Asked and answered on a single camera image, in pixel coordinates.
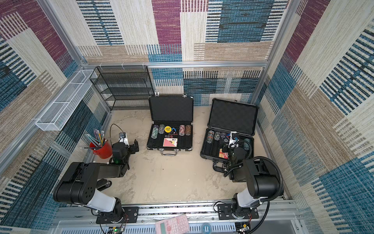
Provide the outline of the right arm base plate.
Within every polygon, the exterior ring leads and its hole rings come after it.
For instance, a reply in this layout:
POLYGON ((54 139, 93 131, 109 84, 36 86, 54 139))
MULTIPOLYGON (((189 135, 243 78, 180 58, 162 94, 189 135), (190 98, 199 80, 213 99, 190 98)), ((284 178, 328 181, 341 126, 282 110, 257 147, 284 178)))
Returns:
POLYGON ((231 220, 231 219, 258 219, 258 211, 254 208, 242 208, 236 207, 232 204, 219 203, 214 205, 214 209, 218 213, 220 220, 231 220))

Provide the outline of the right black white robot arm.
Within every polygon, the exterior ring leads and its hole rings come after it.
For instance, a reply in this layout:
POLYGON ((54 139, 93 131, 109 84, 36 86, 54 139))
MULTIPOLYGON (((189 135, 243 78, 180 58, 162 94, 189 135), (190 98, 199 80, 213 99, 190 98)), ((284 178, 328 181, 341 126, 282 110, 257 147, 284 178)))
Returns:
POLYGON ((242 218, 251 214, 264 202, 270 206, 270 201, 282 196, 284 181, 281 170, 271 159, 263 156, 250 158, 244 148, 245 141, 239 140, 228 145, 229 159, 234 164, 224 170, 224 177, 239 173, 244 176, 247 188, 236 193, 231 200, 232 215, 242 218))

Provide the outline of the black poker set case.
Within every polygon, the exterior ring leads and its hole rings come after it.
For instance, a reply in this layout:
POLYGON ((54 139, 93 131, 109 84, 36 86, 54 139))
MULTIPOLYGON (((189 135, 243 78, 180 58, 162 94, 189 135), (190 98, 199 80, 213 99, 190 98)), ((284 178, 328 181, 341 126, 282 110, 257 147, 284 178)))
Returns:
POLYGON ((176 156, 180 151, 191 151, 193 146, 193 97, 186 95, 150 96, 152 126, 146 144, 163 156, 176 156), (166 133, 164 128, 176 128, 178 135, 166 133), (178 138, 177 147, 163 147, 164 138, 178 138))

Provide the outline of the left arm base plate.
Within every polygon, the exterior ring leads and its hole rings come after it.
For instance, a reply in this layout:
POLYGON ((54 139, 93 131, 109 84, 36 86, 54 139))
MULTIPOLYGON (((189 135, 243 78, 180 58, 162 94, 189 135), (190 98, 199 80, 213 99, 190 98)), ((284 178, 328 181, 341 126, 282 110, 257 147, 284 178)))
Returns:
POLYGON ((100 213, 96 218, 96 224, 125 224, 136 223, 138 217, 139 207, 122 207, 122 210, 117 212, 100 213))

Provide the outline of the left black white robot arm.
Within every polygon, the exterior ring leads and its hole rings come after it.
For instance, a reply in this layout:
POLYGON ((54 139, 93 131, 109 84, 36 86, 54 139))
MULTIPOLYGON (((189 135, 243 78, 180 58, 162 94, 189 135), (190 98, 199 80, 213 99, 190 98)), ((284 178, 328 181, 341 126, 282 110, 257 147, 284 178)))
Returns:
POLYGON ((129 220, 119 198, 105 195, 110 178, 124 177, 130 169, 129 159, 139 151, 138 141, 132 145, 117 142, 112 147, 109 163, 73 162, 57 184, 53 199, 59 203, 81 205, 98 211, 96 223, 119 223, 129 220))

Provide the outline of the grey poker set case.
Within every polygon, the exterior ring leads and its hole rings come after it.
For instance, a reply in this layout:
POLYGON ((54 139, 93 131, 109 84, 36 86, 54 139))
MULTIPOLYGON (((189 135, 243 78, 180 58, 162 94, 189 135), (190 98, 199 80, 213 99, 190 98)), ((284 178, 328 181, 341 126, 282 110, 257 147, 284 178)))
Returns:
POLYGON ((213 162, 216 172, 224 173, 231 164, 231 159, 219 158, 219 150, 228 152, 230 133, 236 131, 239 139, 245 141, 244 148, 254 157, 254 136, 259 107, 253 104, 240 103, 214 98, 205 132, 204 143, 200 152, 203 159, 213 162))

